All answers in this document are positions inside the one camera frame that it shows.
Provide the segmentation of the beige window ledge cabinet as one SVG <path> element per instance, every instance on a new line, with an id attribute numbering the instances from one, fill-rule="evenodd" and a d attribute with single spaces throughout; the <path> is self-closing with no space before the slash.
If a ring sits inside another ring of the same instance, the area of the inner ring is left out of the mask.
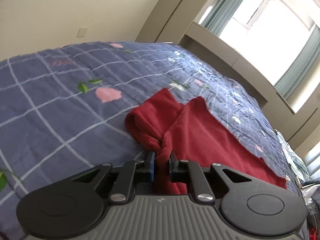
<path id="1" fill-rule="evenodd" d="M 240 83 L 247 93 L 257 100 L 261 108 L 273 99 L 277 99 L 286 111 L 291 115 L 295 114 L 261 72 L 234 48 L 199 24 L 193 22 L 190 25 L 179 45 L 210 64 L 221 74 Z"/>

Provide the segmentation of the red knit garment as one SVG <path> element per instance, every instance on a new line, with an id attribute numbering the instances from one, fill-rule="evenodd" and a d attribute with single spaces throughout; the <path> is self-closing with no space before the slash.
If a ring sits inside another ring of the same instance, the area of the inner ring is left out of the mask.
<path id="1" fill-rule="evenodd" d="M 134 108 L 125 118 L 132 137 L 156 154 L 156 188 L 165 194 L 186 194 L 184 183 L 172 183 L 167 170 L 171 153 L 210 167 L 221 163 L 235 170 L 287 188 L 286 180 L 276 175 L 262 158 L 246 149 L 207 109 L 205 100 L 196 97 L 186 104 L 176 101 L 164 88 Z"/>

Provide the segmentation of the blue-grey left curtain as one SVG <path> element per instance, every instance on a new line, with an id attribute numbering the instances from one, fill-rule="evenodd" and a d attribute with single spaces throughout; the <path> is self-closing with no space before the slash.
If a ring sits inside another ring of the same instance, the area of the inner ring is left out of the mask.
<path id="1" fill-rule="evenodd" d="M 242 2 L 243 0 L 218 0 L 201 26 L 219 37 Z"/>

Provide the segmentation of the blue floral plaid bedspread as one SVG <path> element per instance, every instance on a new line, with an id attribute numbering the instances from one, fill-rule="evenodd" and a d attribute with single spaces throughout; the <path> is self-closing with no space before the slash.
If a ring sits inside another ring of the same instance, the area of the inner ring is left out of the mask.
<path id="1" fill-rule="evenodd" d="M 136 158 L 142 148 L 125 116 L 162 88 L 181 103 L 203 97 L 297 192 L 275 130 L 238 82 L 174 44 L 74 44 L 1 62 L 1 232 L 23 239 L 16 205 L 27 193 L 105 161 L 121 166 Z"/>

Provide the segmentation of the bright window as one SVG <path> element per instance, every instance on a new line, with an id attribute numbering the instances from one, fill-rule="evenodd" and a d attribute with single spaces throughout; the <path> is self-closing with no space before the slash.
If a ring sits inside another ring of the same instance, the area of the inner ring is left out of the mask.
<path id="1" fill-rule="evenodd" d="M 319 0 L 243 0 L 220 39 L 275 84 L 319 24 Z"/>

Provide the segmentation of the clutter pile beside bed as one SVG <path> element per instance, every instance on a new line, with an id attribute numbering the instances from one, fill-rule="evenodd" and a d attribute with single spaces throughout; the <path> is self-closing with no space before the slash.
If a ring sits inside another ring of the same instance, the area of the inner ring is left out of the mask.
<path id="1" fill-rule="evenodd" d="M 295 184 L 299 187 L 308 211 L 303 232 L 308 230 L 308 239 L 319 239 L 319 178 L 301 181 L 296 177 Z"/>

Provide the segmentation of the blue-grey curtain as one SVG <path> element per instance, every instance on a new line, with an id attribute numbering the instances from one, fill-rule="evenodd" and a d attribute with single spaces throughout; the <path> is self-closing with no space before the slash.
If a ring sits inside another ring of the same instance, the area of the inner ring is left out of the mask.
<path id="1" fill-rule="evenodd" d="M 201 26 L 219 37 L 242 2 L 243 0 L 218 0 Z"/>
<path id="2" fill-rule="evenodd" d="M 309 39 L 287 71 L 274 85 L 277 92 L 287 100 L 306 76 L 319 55 L 319 27 L 314 26 Z"/>

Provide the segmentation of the white wall switch plate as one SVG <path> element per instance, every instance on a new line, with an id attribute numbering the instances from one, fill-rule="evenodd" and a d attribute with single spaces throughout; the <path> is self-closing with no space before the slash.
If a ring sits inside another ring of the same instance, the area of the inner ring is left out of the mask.
<path id="1" fill-rule="evenodd" d="M 77 37 L 85 37 L 88 31 L 88 27 L 81 27 L 78 30 Z"/>

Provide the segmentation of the beige tall wardrobe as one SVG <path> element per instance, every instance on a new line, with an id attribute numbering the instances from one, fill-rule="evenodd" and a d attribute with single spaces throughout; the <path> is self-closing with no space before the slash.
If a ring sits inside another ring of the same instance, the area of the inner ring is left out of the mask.
<path id="1" fill-rule="evenodd" d="M 158 0 L 136 42 L 178 44 L 189 26 L 217 0 Z"/>

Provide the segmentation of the blue-grey right curtain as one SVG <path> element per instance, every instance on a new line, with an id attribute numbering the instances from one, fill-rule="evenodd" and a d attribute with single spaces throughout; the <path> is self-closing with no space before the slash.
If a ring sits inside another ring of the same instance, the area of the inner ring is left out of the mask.
<path id="1" fill-rule="evenodd" d="M 319 55 L 319 27 L 314 26 L 309 39 L 287 71 L 274 85 L 277 92 L 287 100 L 306 76 Z"/>

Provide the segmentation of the light blue folded cloth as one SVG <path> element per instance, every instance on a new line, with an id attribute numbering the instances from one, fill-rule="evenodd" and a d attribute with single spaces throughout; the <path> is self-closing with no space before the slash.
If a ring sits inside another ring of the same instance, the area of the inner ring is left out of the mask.
<path id="1" fill-rule="evenodd" d="M 289 143 L 285 141 L 283 135 L 278 130 L 276 130 L 276 136 L 281 144 L 282 152 L 286 158 L 286 161 L 293 173 L 300 180 L 308 180 L 310 175 L 302 158 L 295 153 L 295 151 L 291 148 Z"/>

